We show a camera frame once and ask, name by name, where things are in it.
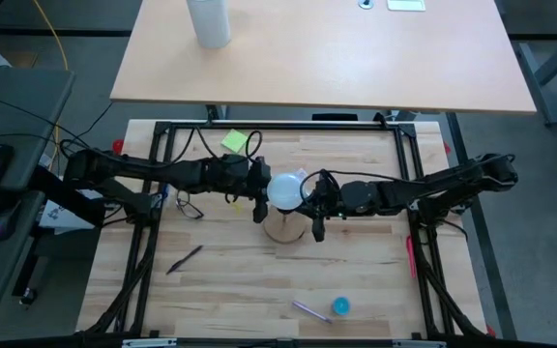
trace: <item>wooden tabletop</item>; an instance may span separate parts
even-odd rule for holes
[[[124,153],[146,157],[153,128],[154,121],[130,121]],[[448,167],[438,124],[417,123],[416,130],[425,173]],[[220,142],[226,133],[203,131],[216,153],[223,151]],[[188,130],[178,130],[174,154],[179,154],[187,137]],[[332,168],[399,176],[394,139],[383,131],[264,130],[259,154],[265,156],[273,174]],[[208,156],[195,135],[185,159]],[[359,177],[337,179],[344,183]],[[141,189],[140,181],[122,182],[133,190]],[[281,245],[252,222],[252,202],[240,199],[234,207],[225,203],[222,194],[194,195],[191,203],[205,218],[193,220],[175,209],[173,198],[170,194],[162,214],[144,331],[221,338],[409,338],[412,332],[425,334],[418,284],[410,276],[405,248],[409,235],[405,214],[331,219],[326,222],[323,243],[313,240],[308,222],[301,240]],[[457,217],[449,219],[460,223]],[[465,239],[446,225],[438,233],[449,291],[484,330]],[[131,237],[132,227],[125,223],[103,230],[77,323],[79,330],[94,324],[120,290]],[[178,272],[165,275],[175,261],[199,245],[204,248]],[[338,296],[347,297],[352,304],[345,317],[331,311]],[[136,301],[136,295],[132,297],[128,323]],[[432,298],[442,328],[439,305]],[[332,325],[322,322],[294,307],[292,301],[336,321]]]
[[[231,42],[199,46],[184,0],[145,0],[111,98],[534,113],[493,0],[229,0]]]

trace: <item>blue bottle cap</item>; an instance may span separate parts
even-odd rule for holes
[[[333,311],[338,315],[347,315],[349,313],[349,300],[345,297],[338,297],[333,302]]]

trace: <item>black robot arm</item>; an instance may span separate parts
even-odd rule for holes
[[[313,219],[315,241],[324,240],[324,218],[394,216],[417,211],[422,225],[437,224],[453,208],[465,209],[482,191],[503,191],[517,182],[512,155],[488,154],[415,181],[354,181],[339,187],[321,170],[315,189],[295,211]]]
[[[127,216],[149,216],[152,197],[130,191],[113,178],[116,176],[167,183],[190,194],[220,192],[234,199],[255,200],[253,221],[261,222],[268,214],[266,187],[270,167],[262,157],[250,162],[239,155],[220,158],[155,162],[110,152],[83,150],[70,156],[64,182],[75,189],[94,189],[121,201]]]

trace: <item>black pen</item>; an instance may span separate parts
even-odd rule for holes
[[[173,264],[173,266],[171,266],[171,268],[169,269],[169,271],[167,271],[167,274],[170,274],[171,272],[177,270],[178,268],[180,268],[180,266],[182,266],[183,263],[185,263],[188,259],[190,259],[193,255],[195,255],[197,252],[199,252],[199,250],[201,250],[203,248],[203,246],[198,246],[196,248],[194,248],[188,255],[186,255],[182,260],[176,262]]]

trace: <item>eyeglasses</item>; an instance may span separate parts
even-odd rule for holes
[[[186,194],[186,198],[180,198],[180,192],[175,195],[175,207],[187,218],[192,219],[200,219],[203,218],[203,213],[191,203],[191,194],[188,192],[184,192]]]

